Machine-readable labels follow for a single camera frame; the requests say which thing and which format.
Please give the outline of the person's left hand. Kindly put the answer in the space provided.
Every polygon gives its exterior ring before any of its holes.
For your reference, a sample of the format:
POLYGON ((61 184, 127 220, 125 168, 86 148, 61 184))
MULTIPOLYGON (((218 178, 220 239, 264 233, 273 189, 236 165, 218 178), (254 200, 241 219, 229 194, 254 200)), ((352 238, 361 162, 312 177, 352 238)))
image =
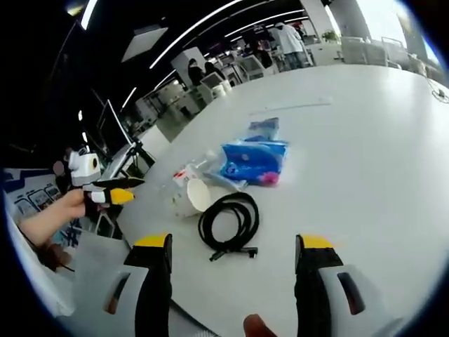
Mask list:
POLYGON ((85 194, 81 189, 70 190, 53 207, 55 212, 65 221, 82 218, 86 215, 85 194))

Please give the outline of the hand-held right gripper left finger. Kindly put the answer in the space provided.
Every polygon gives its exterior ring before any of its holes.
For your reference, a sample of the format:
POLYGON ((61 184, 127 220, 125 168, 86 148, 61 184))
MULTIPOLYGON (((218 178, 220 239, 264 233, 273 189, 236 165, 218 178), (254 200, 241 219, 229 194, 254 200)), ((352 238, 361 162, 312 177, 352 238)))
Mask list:
POLYGON ((168 336, 172 296, 169 233, 137 240, 86 238, 77 253, 73 336, 168 336))

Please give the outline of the person's right hand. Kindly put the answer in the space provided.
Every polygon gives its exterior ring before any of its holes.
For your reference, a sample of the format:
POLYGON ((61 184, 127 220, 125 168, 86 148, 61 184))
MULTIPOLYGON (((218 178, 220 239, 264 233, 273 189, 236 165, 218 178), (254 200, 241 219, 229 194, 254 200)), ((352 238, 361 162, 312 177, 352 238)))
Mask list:
POLYGON ((276 337, 258 314, 248 315, 243 321, 245 337, 276 337))

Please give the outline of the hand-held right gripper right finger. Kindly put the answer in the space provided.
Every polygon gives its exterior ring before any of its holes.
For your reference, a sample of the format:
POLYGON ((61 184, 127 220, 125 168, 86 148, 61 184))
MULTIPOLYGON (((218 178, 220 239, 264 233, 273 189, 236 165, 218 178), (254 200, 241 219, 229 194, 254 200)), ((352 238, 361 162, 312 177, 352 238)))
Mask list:
POLYGON ((298 336, 372 336, 381 325, 375 287, 329 243, 295 238, 298 336))

